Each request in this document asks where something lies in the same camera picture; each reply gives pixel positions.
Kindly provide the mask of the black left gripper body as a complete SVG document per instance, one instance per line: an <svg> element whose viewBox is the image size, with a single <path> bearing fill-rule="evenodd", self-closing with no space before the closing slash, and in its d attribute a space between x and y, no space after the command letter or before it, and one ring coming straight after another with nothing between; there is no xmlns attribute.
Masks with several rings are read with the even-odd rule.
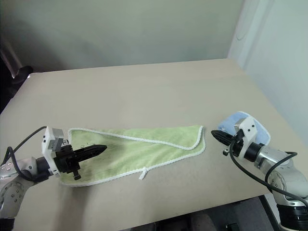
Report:
<svg viewBox="0 0 308 231"><path fill-rule="evenodd" d="M73 173L74 180L81 179L81 175L78 172L80 165L77 154L68 142L64 143L55 154L56 157L53 160L59 172L66 174Z"/></svg>

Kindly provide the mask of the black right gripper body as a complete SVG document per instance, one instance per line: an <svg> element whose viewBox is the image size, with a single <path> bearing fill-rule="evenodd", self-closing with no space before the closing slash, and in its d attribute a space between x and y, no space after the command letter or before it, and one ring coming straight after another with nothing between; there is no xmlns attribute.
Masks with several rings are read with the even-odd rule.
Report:
<svg viewBox="0 0 308 231"><path fill-rule="evenodd" d="M236 142L235 144L233 145L233 155L238 157L239 154L240 154L240 151L242 150L242 147L243 147L243 137L244 137L244 132L242 129L240 129L236 135L235 135L235 138L236 138Z"/></svg>

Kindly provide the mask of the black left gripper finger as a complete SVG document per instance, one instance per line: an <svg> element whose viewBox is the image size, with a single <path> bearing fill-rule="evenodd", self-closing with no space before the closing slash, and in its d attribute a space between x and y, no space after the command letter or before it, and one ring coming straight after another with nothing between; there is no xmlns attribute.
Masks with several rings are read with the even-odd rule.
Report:
<svg viewBox="0 0 308 231"><path fill-rule="evenodd" d="M87 147L74 150L75 155L100 155L107 149L106 145L91 145Z"/></svg>
<svg viewBox="0 0 308 231"><path fill-rule="evenodd" d="M85 161L87 159L91 159L93 157L100 155L106 149L107 149L106 147L81 148L81 149L74 151L74 157L77 160L77 162L82 162L82 161Z"/></svg>

